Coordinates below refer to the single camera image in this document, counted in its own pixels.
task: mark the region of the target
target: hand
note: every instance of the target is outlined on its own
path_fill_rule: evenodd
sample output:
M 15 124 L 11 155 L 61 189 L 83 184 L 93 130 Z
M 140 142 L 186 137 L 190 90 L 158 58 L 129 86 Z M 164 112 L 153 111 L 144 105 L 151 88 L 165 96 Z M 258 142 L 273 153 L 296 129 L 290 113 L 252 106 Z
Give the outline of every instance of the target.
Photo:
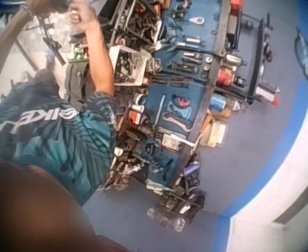
M 55 0 L 26 0 L 26 5 L 32 10 L 34 15 L 52 12 L 51 1 Z
M 76 28 L 87 31 L 89 28 L 100 28 L 95 9 L 85 1 L 73 0 L 69 5 L 70 21 Z

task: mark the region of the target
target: man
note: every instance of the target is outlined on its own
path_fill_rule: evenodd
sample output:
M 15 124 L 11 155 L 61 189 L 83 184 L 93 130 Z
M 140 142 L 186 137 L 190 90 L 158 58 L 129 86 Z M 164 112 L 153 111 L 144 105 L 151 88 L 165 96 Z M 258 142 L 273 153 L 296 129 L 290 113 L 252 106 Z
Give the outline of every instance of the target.
M 0 73 L 20 30 L 51 1 L 26 0 L 1 32 Z M 114 156 L 114 73 L 94 10 L 80 0 L 69 8 L 87 37 L 96 92 L 78 113 L 44 69 L 0 104 L 0 251 L 126 251 L 97 239 L 80 207 Z

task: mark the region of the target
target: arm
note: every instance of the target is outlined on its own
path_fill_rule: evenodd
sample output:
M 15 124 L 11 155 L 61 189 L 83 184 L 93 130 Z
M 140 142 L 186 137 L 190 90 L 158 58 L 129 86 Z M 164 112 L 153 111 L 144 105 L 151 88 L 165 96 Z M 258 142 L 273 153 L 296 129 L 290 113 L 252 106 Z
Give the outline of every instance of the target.
M 0 33 L 0 74 L 16 37 L 30 20 L 29 13 L 20 10 Z
M 90 73 L 96 91 L 103 91 L 113 96 L 114 70 L 104 46 L 104 37 L 96 13 L 81 0 L 73 0 L 70 10 L 71 22 L 86 34 L 90 54 Z

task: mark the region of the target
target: logo on wall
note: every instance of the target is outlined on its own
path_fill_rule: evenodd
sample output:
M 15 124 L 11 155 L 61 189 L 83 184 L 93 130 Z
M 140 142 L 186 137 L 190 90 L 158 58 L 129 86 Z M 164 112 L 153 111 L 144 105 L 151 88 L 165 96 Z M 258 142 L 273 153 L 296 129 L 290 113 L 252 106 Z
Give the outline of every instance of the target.
M 303 74 L 308 80 L 308 43 L 298 29 L 294 41 L 294 50 L 297 61 L 303 70 Z

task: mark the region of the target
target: blue pegboard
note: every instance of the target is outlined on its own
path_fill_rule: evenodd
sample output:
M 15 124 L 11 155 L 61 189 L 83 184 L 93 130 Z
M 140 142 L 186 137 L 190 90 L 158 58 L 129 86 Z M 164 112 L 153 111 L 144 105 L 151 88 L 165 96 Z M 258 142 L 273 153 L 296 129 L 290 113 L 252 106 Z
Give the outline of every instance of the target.
M 175 8 L 175 6 L 181 2 L 177 2 L 176 0 L 172 0 L 171 8 Z M 187 36 L 200 36 L 202 40 L 204 40 L 204 46 L 202 49 L 204 50 L 214 50 L 216 35 L 211 34 L 211 31 L 218 28 L 218 22 L 214 20 L 214 15 L 220 13 L 221 3 L 218 3 L 217 0 L 193 0 L 191 7 L 186 11 L 185 20 L 188 20 L 191 17 L 202 16 L 205 18 L 205 22 L 203 25 L 195 25 L 189 22 L 178 22 L 179 25 L 182 26 L 182 29 Z M 166 24 L 167 19 L 167 11 L 162 14 L 163 23 Z M 182 33 L 177 31 L 178 39 L 177 41 L 183 41 Z M 154 54 L 154 57 L 160 58 L 163 64 L 163 70 L 167 70 L 166 62 L 170 60 L 178 61 L 180 60 L 180 56 L 183 54 L 183 51 L 172 51 L 166 52 L 165 49 L 160 50 Z M 145 114 L 150 117 L 150 122 L 154 123 L 155 118 L 159 109 L 160 101 L 163 95 L 166 95 L 166 100 L 163 105 L 163 111 L 167 109 L 167 105 L 172 95 L 180 96 L 187 98 L 191 101 L 192 113 L 189 118 L 191 124 L 193 124 L 199 105 L 204 93 L 204 88 L 202 85 L 189 85 L 189 88 L 177 88 L 172 87 L 170 85 L 152 83 L 149 86 L 149 94 L 147 96 L 147 102 L 145 104 Z M 159 127 L 163 127 L 167 130 L 171 130 L 176 133 L 180 133 L 188 137 L 189 133 L 184 132 L 177 125 L 160 120 Z M 156 157 L 161 159 L 163 163 L 168 162 L 170 159 L 174 159 L 174 162 L 171 165 L 171 168 L 166 172 L 167 179 L 163 180 L 163 174 L 153 174 L 148 173 L 148 179 L 151 179 L 154 182 L 168 185 L 170 178 L 175 174 L 177 169 L 177 159 L 178 154 L 163 149 L 162 152 L 157 152 Z

